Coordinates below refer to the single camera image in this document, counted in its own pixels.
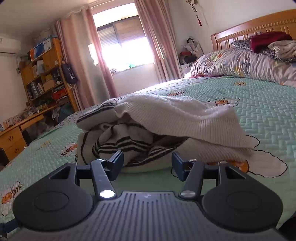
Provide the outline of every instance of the cardboard box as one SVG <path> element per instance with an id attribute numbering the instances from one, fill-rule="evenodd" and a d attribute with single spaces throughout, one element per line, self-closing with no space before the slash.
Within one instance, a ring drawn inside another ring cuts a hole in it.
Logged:
<path id="1" fill-rule="evenodd" d="M 30 50 L 30 57 L 31 61 L 38 58 L 40 55 L 46 53 L 47 51 L 52 49 L 52 40 L 51 38 L 48 38 L 44 40 L 42 43 L 36 45 L 35 48 Z"/>
<path id="2" fill-rule="evenodd" d="M 55 81 L 54 80 L 49 80 L 43 83 L 43 88 L 44 91 L 48 91 L 49 89 L 53 88 L 55 86 Z"/>
<path id="3" fill-rule="evenodd" d="M 52 77 L 51 74 L 48 74 L 47 76 L 45 76 L 45 82 L 49 81 L 49 80 L 52 80 L 52 79 L 53 79 L 53 77 Z"/>

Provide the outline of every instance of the folded clothes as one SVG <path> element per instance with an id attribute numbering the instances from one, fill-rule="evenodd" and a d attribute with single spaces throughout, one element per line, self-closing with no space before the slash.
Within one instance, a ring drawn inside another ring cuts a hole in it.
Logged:
<path id="1" fill-rule="evenodd" d="M 295 40 L 276 41 L 268 45 L 268 48 L 274 50 L 277 58 L 293 58 L 296 56 Z"/>
<path id="2" fill-rule="evenodd" d="M 254 53 L 260 53 L 263 48 L 271 43 L 281 40 L 293 40 L 293 38 L 284 32 L 267 32 L 254 35 L 251 38 L 251 49 Z"/>
<path id="3" fill-rule="evenodd" d="M 186 96 L 130 95 L 110 99 L 77 121 L 77 162 L 124 153 L 123 172 L 171 166 L 171 154 L 204 162 L 243 162 L 254 145 L 231 105 L 207 107 Z"/>

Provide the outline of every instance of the desk drawer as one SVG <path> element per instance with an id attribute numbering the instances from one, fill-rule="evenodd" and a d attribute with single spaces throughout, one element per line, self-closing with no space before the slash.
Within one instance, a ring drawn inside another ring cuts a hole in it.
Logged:
<path id="1" fill-rule="evenodd" d="M 13 160 L 18 154 L 20 154 L 24 147 L 26 147 L 27 144 L 24 139 L 18 140 L 12 147 L 7 149 L 5 151 L 6 156 L 8 157 L 9 161 Z"/>
<path id="2" fill-rule="evenodd" d="M 11 131 L 0 136 L 0 147 L 7 150 L 13 144 L 15 144 L 19 139 L 22 139 L 22 133 L 18 127 L 13 128 Z"/>

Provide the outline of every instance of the black bag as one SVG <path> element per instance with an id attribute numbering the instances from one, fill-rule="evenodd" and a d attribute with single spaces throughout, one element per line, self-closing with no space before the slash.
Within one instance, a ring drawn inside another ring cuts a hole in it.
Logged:
<path id="1" fill-rule="evenodd" d="M 64 72 L 64 76 L 66 78 L 66 81 L 68 84 L 76 84 L 77 83 L 77 78 L 75 77 L 71 66 L 69 64 L 62 64 L 62 69 Z"/>

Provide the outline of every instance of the mint green bedspread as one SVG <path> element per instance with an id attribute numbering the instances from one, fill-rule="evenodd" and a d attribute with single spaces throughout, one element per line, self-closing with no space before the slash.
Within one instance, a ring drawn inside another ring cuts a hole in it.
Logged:
<path id="1" fill-rule="evenodd" d="M 260 172 L 257 175 L 249 173 L 282 199 L 284 212 L 278 227 L 295 212 L 296 88 L 267 81 L 224 76 L 173 80 L 137 93 L 186 95 L 209 106 L 233 105 L 246 134 L 259 140 L 260 143 L 255 149 L 272 154 L 271 156 L 288 167 L 277 177 L 263 177 L 266 175 Z M 91 108 L 75 113 L 53 131 L 32 142 L 0 172 L 2 200 L 11 188 L 18 186 L 21 192 L 64 163 L 75 161 L 75 144 L 81 132 L 75 122 L 89 110 Z M 120 174 L 113 185 L 119 193 L 122 190 L 178 192 L 183 183 L 174 177 L 168 168 L 154 172 Z M 205 182 L 204 191 L 212 186 L 213 182 Z M 5 199 L 5 204 L 0 202 L 0 223 L 14 217 L 11 209 L 13 198 Z"/>

